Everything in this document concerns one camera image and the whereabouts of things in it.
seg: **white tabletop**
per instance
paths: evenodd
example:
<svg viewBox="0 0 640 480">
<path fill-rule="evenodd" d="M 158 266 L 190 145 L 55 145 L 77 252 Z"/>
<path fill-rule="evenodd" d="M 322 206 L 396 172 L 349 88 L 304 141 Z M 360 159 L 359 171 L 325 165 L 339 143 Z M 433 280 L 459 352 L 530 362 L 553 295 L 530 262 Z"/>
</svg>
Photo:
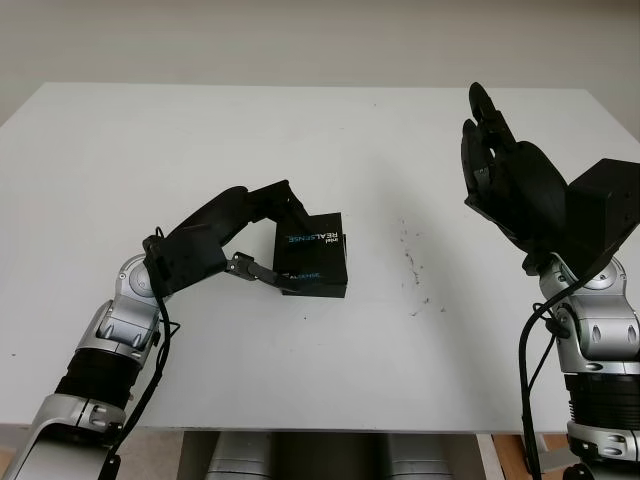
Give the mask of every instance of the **white tabletop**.
<svg viewBox="0 0 640 480">
<path fill-rule="evenodd" d="M 584 91 L 490 94 L 569 181 L 604 156 L 640 160 Z M 517 342 L 541 295 L 524 255 L 463 204 L 469 116 L 463 89 L 43 86 L 0 129 L 0 423 L 32 420 L 156 225 L 287 178 L 311 214 L 342 212 L 347 297 L 224 274 L 176 294 L 183 328 L 141 423 L 519 430 Z M 274 231 L 252 225 L 226 251 L 269 265 Z M 640 234 L 619 258 L 640 305 Z M 531 362 L 547 335 L 536 330 Z M 551 357 L 534 396 L 546 431 L 568 418 Z"/>
</svg>

